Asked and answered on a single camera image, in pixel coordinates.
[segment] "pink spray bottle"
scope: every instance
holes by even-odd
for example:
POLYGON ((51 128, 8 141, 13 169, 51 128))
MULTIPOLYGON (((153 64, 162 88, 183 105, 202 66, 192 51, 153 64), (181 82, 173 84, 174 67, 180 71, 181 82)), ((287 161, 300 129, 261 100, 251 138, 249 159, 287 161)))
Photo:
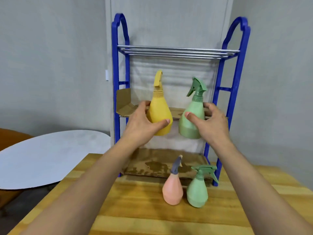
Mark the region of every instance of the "pink spray bottle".
POLYGON ((163 198, 165 202, 170 205, 178 205, 180 200, 182 199, 182 184, 180 183, 178 177, 178 167, 182 166, 181 162, 182 155, 179 155, 178 158, 175 160, 171 169, 171 174, 167 178, 162 189, 163 198))

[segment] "yellow spray bottle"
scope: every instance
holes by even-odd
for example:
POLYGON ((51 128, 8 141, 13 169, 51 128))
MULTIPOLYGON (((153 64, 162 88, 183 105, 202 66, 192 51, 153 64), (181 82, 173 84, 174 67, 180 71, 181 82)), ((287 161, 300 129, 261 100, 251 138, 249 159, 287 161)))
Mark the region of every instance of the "yellow spray bottle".
POLYGON ((156 136, 163 136, 169 133, 173 124, 172 114, 164 98, 162 81, 161 81, 162 74, 163 74, 162 70, 158 70, 154 78, 153 97, 150 103, 149 110, 147 112, 147 118, 152 123, 156 123, 164 119, 170 119, 170 123, 164 129, 161 129, 160 131, 158 131, 155 134, 156 136))

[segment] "white round table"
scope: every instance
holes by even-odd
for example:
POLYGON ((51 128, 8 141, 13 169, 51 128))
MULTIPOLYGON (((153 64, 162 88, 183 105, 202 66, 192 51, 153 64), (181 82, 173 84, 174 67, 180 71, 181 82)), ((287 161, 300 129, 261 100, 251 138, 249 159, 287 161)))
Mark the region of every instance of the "white round table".
POLYGON ((88 153, 105 153, 110 137, 93 130, 41 135, 0 151, 0 189, 26 189, 61 181, 88 153))

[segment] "orange chair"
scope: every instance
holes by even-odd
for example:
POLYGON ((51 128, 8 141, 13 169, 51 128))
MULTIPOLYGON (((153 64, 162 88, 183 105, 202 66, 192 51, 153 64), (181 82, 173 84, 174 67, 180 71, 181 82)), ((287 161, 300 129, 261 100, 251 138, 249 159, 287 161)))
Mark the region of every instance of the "orange chair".
MULTIPOLYGON (((33 138, 33 136, 14 130, 0 128, 0 151, 30 138, 33 138)), ((22 192, 23 190, 0 189, 0 209, 22 192)))

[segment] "metal shelf rack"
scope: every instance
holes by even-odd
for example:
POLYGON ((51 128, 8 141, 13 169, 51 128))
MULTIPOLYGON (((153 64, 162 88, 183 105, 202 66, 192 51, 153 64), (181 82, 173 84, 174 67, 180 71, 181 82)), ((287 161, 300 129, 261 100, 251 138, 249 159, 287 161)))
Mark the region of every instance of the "metal shelf rack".
MULTIPOLYGON (((213 94, 213 103, 217 104, 219 91, 229 91, 229 103, 227 107, 226 117, 228 117, 228 125, 230 128, 235 102, 237 98, 238 87, 240 83, 240 77, 242 67, 245 60, 248 40, 250 36, 250 27, 248 26, 248 20, 245 17, 237 17, 230 25, 226 38, 222 44, 222 49, 198 49, 198 48, 175 48, 175 47, 152 47, 152 46, 132 46, 129 43, 129 36, 127 30, 127 23, 125 16, 122 13, 115 15, 112 22, 112 61, 113 61, 113 100, 114 100, 114 137, 115 143, 120 139, 120 116, 116 113, 116 91, 120 85, 125 85, 125 88, 130 87, 130 56, 148 56, 148 57, 161 57, 161 58, 185 58, 185 59, 216 59, 219 60, 218 71, 216 76, 215 89, 213 94), (125 39, 125 45, 118 44, 118 32, 117 29, 122 24, 123 35, 125 39), (242 31, 242 37, 240 47, 238 50, 228 50, 227 46, 232 38, 233 32, 237 25, 240 24, 240 30, 242 31), (118 53, 125 55, 125 81, 119 81, 119 60, 118 53), (237 57, 237 63, 233 76, 232 87, 221 87, 221 79, 224 69, 225 60, 237 57)), ((204 156, 208 160, 210 146, 206 143, 204 149, 204 156)), ((215 175, 217 179, 220 176, 222 163, 218 159, 216 162, 217 170, 215 175)))

